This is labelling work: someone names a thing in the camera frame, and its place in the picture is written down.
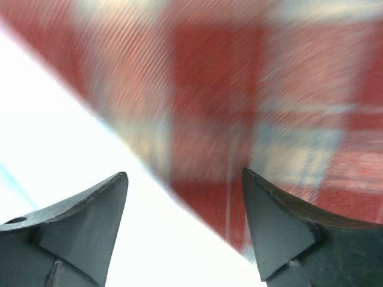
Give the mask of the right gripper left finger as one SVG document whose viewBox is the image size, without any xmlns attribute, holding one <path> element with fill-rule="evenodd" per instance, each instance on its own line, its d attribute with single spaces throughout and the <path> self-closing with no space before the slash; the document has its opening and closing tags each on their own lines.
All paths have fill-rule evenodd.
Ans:
<svg viewBox="0 0 383 287">
<path fill-rule="evenodd" d="M 105 286 L 128 189 L 124 172 L 1 225 L 1 286 Z"/>
</svg>

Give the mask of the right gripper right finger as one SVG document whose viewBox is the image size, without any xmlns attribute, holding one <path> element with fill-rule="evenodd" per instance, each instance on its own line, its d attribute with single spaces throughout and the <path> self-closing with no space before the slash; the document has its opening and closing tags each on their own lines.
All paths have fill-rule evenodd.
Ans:
<svg viewBox="0 0 383 287">
<path fill-rule="evenodd" d="M 267 286 L 382 285 L 382 225 L 328 212 L 242 171 L 253 250 Z"/>
</svg>

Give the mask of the red plaid skirt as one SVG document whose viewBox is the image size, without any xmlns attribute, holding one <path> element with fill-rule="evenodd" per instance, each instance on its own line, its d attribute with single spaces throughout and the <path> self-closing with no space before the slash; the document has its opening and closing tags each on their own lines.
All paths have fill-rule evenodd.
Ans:
<svg viewBox="0 0 383 287">
<path fill-rule="evenodd" d="M 381 1 L 2 1 L 1 18 L 246 257 L 244 167 L 382 222 Z"/>
</svg>

